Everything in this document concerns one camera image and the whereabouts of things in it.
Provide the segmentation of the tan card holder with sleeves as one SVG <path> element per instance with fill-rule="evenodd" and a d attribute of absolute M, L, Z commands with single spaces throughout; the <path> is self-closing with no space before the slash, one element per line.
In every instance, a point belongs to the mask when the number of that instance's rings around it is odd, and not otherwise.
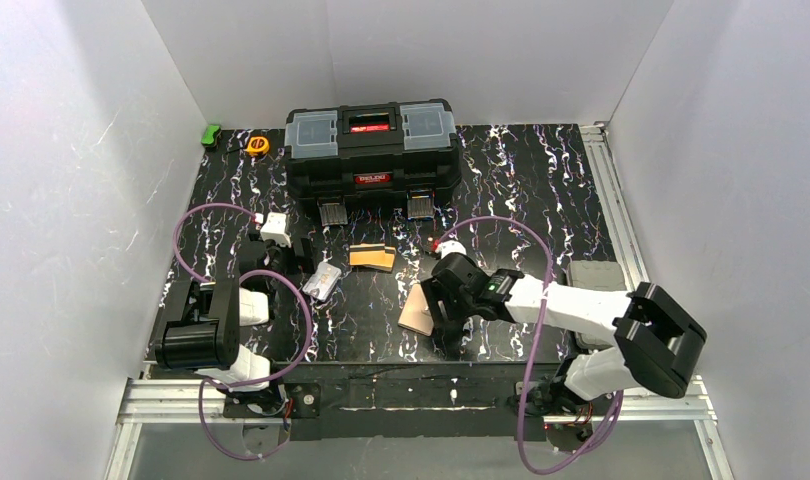
<path fill-rule="evenodd" d="M 397 321 L 397 325 L 411 332 L 431 336 L 434 320 L 431 316 L 422 286 L 417 283 L 411 288 Z"/>

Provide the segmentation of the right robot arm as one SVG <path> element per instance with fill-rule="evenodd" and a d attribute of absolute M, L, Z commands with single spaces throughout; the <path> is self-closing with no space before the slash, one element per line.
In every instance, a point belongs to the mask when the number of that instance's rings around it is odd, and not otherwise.
<path fill-rule="evenodd" d="M 568 356 L 542 391 L 574 405 L 642 387 L 682 398 L 707 340 L 706 331 L 662 287 L 642 282 L 631 292 L 549 284 L 518 270 L 487 274 L 468 256 L 450 253 L 421 281 L 435 326 L 476 316 L 541 324 L 590 335 L 604 348 Z"/>

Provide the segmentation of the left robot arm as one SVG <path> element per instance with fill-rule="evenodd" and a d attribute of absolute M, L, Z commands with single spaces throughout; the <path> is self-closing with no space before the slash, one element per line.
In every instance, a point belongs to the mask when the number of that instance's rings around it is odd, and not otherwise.
<path fill-rule="evenodd" d="M 268 388 L 271 362 L 242 344 L 241 328 L 268 321 L 275 301 L 296 289 L 289 277 L 314 272 L 314 260 L 307 237 L 281 246 L 251 234 L 228 275 L 175 281 L 156 317 L 150 346 L 155 362 L 166 370 L 195 373 L 232 393 Z"/>

